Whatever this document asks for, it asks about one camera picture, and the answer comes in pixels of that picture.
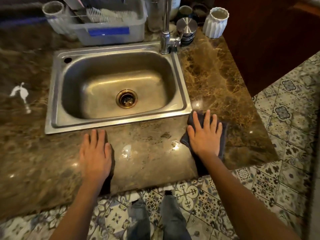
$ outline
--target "sink drain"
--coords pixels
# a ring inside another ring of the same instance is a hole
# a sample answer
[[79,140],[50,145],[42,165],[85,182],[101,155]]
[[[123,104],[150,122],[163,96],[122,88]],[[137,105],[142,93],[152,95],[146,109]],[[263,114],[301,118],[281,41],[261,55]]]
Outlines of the sink drain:
[[115,101],[120,108],[129,109],[136,105],[138,96],[134,91],[125,89],[117,94]]

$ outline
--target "countertop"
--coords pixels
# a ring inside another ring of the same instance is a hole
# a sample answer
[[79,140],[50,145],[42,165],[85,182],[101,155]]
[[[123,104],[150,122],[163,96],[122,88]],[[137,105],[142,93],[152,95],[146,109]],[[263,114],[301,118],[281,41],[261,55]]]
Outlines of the countertop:
[[[44,126],[52,54],[79,47],[48,24],[0,31],[0,219],[66,204],[77,194],[78,151],[86,131],[45,135]],[[229,122],[228,169],[278,160],[224,38],[210,40],[198,30],[194,42],[178,55],[193,108],[211,109]],[[9,96],[22,82],[29,92],[30,114],[20,96]],[[106,127],[115,168],[103,192],[116,194],[205,173],[179,142],[187,118]],[[130,157],[125,145],[131,145]]]

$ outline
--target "jeans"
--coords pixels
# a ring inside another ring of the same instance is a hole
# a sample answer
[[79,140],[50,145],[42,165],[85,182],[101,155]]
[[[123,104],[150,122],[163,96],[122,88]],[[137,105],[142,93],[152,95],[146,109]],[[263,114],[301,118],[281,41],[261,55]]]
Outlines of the jeans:
[[[163,221],[163,240],[191,240],[186,228],[186,219],[174,196],[164,196],[160,212]],[[149,240],[150,221],[143,200],[139,199],[134,202],[128,213],[129,217],[136,222],[128,229],[127,240]]]

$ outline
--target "metal lid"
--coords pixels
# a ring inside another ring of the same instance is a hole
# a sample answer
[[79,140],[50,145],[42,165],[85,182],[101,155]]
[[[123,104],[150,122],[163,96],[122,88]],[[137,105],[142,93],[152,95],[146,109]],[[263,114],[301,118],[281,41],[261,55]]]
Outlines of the metal lid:
[[183,17],[177,21],[177,30],[184,34],[193,34],[198,28],[195,20],[189,17]]

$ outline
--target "blue label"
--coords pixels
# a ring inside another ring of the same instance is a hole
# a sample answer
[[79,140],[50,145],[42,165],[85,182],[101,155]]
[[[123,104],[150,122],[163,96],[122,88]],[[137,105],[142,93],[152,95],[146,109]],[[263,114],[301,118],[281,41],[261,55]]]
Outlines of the blue label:
[[128,35],[130,34],[129,27],[116,28],[90,28],[88,29],[90,36],[104,36],[104,35]]

